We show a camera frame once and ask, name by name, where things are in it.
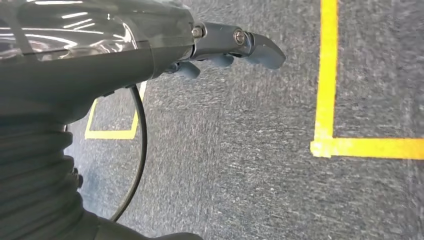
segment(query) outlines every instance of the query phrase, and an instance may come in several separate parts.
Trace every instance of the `screw head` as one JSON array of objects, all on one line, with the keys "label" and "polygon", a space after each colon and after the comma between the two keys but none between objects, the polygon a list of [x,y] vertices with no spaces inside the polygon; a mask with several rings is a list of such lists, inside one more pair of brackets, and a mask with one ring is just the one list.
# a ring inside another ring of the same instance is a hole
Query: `screw head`
[{"label": "screw head", "polygon": [[242,30],[240,30],[240,29],[236,30],[234,32],[234,40],[235,40],[235,43],[237,45],[243,45],[243,44],[245,44],[245,41],[246,41],[246,35],[245,35],[245,33]]},{"label": "screw head", "polygon": [[203,37],[203,30],[202,28],[196,26],[193,28],[193,30],[191,30],[191,34],[193,34],[193,38],[200,39]]}]

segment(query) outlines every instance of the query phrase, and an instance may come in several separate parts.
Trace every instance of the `black cable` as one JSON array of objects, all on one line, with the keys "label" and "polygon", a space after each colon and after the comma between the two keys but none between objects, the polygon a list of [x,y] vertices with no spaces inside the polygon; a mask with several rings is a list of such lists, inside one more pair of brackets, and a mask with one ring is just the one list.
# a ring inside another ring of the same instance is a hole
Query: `black cable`
[{"label": "black cable", "polygon": [[126,194],[126,198],[122,205],[116,210],[115,214],[110,218],[111,221],[118,221],[118,219],[122,216],[122,214],[127,209],[128,205],[130,205],[131,200],[136,194],[137,188],[139,187],[140,181],[142,179],[143,171],[145,170],[146,164],[146,155],[147,155],[147,123],[146,123],[146,115],[145,109],[143,107],[142,98],[140,97],[139,89],[136,85],[130,87],[132,99],[135,103],[135,109],[137,110],[138,115],[138,124],[140,126],[140,134],[141,134],[141,156],[140,163],[138,164],[137,174],[132,182],[131,188]]}]

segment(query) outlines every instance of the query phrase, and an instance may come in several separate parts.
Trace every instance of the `gray carpet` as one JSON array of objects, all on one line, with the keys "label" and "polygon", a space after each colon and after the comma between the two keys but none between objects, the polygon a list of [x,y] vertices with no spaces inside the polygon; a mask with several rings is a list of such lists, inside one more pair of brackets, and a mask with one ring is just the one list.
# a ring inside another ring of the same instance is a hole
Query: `gray carpet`
[{"label": "gray carpet", "polygon": [[[120,220],[149,236],[194,232],[207,240],[424,239],[424,165],[316,158],[320,50],[316,0],[184,0],[205,21],[271,37],[287,54],[276,71],[237,60],[206,62],[199,79],[147,83],[145,174]],[[337,137],[424,138],[424,2],[339,1]],[[131,126],[122,90],[101,100],[92,130]],[[110,217],[140,154],[134,140],[84,139],[74,123],[67,153],[85,177],[85,206]]]}]

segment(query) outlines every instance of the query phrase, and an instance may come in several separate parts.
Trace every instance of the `yellow floor marking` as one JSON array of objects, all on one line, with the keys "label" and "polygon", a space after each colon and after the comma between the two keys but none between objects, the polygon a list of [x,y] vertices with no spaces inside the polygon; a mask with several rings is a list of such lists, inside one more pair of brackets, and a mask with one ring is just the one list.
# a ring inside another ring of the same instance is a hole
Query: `yellow floor marking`
[{"label": "yellow floor marking", "polygon": [[424,160],[424,138],[333,138],[338,53],[338,0],[321,0],[321,46],[314,141],[315,157]]},{"label": "yellow floor marking", "polygon": [[[143,100],[146,91],[146,81],[142,82],[140,85],[140,97]],[[85,128],[85,139],[134,139],[136,137],[137,125],[139,123],[139,117],[137,116],[137,112],[134,113],[134,118],[132,120],[131,129],[130,130],[112,130],[112,131],[92,131],[90,127],[93,122],[93,116],[95,112],[97,104],[97,99],[94,100],[90,113],[88,115],[87,127]]]}]

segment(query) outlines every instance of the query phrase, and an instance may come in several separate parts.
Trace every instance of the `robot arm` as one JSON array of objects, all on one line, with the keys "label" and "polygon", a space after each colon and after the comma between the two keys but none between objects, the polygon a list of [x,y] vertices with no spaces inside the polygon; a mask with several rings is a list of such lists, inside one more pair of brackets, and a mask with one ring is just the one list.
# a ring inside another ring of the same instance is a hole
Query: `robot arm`
[{"label": "robot arm", "polygon": [[[279,68],[282,51],[173,0],[0,0],[0,239],[147,240],[86,211],[64,125],[93,100],[195,61]],[[159,240],[200,240],[178,233]]]}]

